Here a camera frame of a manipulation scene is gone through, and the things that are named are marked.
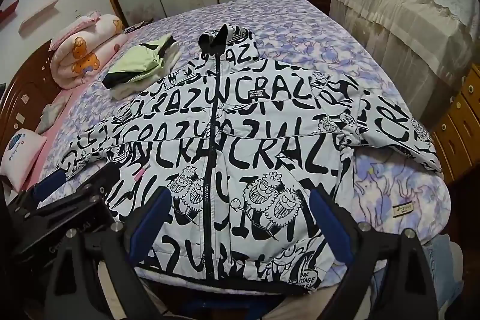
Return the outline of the green black folded clothes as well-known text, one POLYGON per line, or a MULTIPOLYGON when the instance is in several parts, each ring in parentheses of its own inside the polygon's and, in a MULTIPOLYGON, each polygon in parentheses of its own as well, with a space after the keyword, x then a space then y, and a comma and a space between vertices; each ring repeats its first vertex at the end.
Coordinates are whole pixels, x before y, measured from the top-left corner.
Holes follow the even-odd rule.
POLYGON ((140 93, 168 75, 181 56, 181 46, 171 33, 128 49, 102 80, 110 97, 120 101, 140 93))

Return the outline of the pink small pillow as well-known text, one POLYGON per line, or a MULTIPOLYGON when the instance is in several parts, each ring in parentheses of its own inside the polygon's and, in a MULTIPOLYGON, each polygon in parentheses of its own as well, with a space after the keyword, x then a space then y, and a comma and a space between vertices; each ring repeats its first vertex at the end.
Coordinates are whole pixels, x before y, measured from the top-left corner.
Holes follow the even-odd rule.
POLYGON ((20 193, 47 138, 22 128, 10 138, 1 159, 1 175, 20 193))

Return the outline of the pink bed sheet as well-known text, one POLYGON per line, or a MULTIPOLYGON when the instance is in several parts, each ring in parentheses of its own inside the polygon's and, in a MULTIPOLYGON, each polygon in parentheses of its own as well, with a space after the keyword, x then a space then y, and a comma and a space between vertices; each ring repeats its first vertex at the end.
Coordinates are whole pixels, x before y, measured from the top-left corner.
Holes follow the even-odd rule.
POLYGON ((45 165, 50 149, 55 142, 55 137, 62 129, 63 122, 67 118, 69 111, 72 110, 72 107, 76 105, 76 102, 80 97, 81 93, 83 93, 87 87, 88 85, 80 85, 70 90, 63 90, 53 101, 54 105, 61 101, 65 101, 66 105, 63 110, 61 110, 60 114, 57 116, 52 126, 45 132, 41 133, 41 135, 45 137, 47 141, 46 143, 44 143, 43 148, 37 157, 37 160, 35 161, 31 171, 28 174, 28 177, 24 183, 24 187, 22 188, 23 191, 28 190, 32 185, 36 184, 40 180, 43 166, 45 165))

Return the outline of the brown wooden headboard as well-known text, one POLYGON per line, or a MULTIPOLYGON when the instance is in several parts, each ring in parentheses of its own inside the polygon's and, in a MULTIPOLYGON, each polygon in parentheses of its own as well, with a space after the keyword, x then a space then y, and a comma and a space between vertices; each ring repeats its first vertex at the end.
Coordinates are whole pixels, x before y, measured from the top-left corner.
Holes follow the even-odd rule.
POLYGON ((36 49, 14 75, 1 99, 1 154, 10 139, 20 129, 34 131, 40 123, 43 109, 59 95, 61 88, 55 83, 50 62, 48 40, 36 49))

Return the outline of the pink bear print quilt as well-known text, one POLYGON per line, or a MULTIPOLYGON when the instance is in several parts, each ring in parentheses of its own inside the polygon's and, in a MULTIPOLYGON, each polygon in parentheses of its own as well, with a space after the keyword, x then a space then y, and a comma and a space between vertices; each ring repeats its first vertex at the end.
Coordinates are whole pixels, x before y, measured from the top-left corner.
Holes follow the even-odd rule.
POLYGON ((90 81, 127 42, 128 35, 116 15, 97 11, 76 19, 50 42, 50 73, 62 89, 90 81))

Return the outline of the wooden drawer cabinet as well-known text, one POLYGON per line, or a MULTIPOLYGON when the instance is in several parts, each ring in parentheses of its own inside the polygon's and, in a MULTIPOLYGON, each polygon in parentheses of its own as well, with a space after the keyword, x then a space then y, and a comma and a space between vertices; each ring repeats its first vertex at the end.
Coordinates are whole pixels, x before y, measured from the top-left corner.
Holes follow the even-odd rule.
POLYGON ((433 127, 433 144, 447 185, 479 164, 479 82, 479 66, 473 65, 462 78, 460 92, 433 127))

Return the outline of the beige lace covered furniture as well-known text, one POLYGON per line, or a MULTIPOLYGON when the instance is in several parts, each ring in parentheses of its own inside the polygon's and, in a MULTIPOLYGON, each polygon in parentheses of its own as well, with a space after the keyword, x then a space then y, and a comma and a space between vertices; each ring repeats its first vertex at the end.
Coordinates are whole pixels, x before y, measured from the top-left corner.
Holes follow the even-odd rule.
POLYGON ((479 46, 479 0, 331 0, 329 15, 428 127, 459 90, 479 46))

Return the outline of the pink wall shelf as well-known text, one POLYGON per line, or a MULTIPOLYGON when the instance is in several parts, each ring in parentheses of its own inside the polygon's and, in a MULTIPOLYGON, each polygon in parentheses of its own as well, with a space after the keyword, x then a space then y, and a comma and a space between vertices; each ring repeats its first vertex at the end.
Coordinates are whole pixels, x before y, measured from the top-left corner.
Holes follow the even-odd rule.
POLYGON ((39 26, 45 23, 48 19, 58 14, 56 5, 59 0, 49 0, 42 5, 35 12, 31 13, 28 17, 25 17, 19 28, 18 33, 24 37, 28 36, 32 31, 36 30, 39 26))

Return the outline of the red wall shelf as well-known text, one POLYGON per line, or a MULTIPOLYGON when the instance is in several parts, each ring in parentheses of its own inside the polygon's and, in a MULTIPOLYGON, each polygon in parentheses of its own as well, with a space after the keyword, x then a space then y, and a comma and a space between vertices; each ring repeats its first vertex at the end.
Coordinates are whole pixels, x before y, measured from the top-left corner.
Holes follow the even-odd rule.
POLYGON ((0 23, 2 23, 5 19, 9 18, 12 14, 16 12, 16 8, 18 7, 19 2, 19 0, 16 0, 4 10, 0 10, 0 23))

